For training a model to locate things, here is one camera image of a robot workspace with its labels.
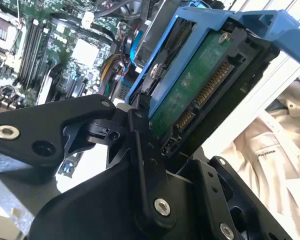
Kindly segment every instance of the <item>white cloth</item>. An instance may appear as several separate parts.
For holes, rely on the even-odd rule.
[[[221,156],[300,240],[300,101],[289,90],[278,98],[288,110],[262,112]]]

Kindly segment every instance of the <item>motherboard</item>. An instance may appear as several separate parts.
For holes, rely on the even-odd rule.
[[[0,112],[100,91],[105,60],[130,27],[110,16],[84,25],[95,6],[87,0],[0,0]]]

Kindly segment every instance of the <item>silver screw head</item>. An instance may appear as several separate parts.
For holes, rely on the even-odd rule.
[[[110,103],[108,103],[107,101],[102,101],[101,103],[103,106],[110,107]]]
[[[234,233],[232,232],[231,228],[227,224],[221,223],[220,230],[226,239],[233,240],[235,238]]]
[[[163,198],[157,198],[154,200],[155,210],[162,216],[168,216],[170,214],[170,206]]]
[[[219,44],[223,44],[224,42],[227,41],[228,38],[229,38],[229,33],[225,32],[224,34],[222,34],[222,35],[219,37],[218,43],[219,43]]]
[[[226,165],[225,160],[223,160],[222,158],[219,158],[219,162],[220,162],[223,166]]]
[[[20,131],[10,125],[1,125],[0,126],[0,139],[5,139],[5,140],[14,140],[18,138],[20,135]]]

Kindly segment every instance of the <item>black mount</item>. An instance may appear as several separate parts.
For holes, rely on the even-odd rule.
[[[90,95],[0,113],[0,126],[19,130],[0,138],[0,176],[15,182],[46,185],[64,158],[108,146],[107,169],[49,200],[30,240],[291,239],[225,159],[167,172],[137,98],[135,108]]]

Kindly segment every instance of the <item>metal screw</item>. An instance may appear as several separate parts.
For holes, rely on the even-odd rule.
[[[231,228],[227,224],[221,223],[220,230],[226,239],[233,240],[235,238],[234,233],[232,232]]]
[[[19,137],[20,131],[10,125],[1,125],[0,126],[0,138],[5,140],[14,140]]]
[[[139,118],[141,118],[141,119],[142,119],[142,115],[141,115],[141,113],[139,113],[139,112],[137,112],[137,111],[136,111],[134,114],[135,114],[137,117],[139,117]]]
[[[102,101],[101,103],[103,106],[110,107],[110,104],[107,101]]]
[[[18,208],[11,208],[11,215],[17,218],[20,217],[20,211],[18,210]]]
[[[219,158],[219,161],[220,161],[220,163],[221,163],[222,165],[226,165],[225,160],[223,160],[222,158]]]
[[[228,38],[229,38],[229,33],[225,32],[220,36],[218,43],[223,44],[225,41],[227,41]]]
[[[170,214],[170,206],[166,200],[162,198],[154,200],[154,208],[162,216],[168,216]]]

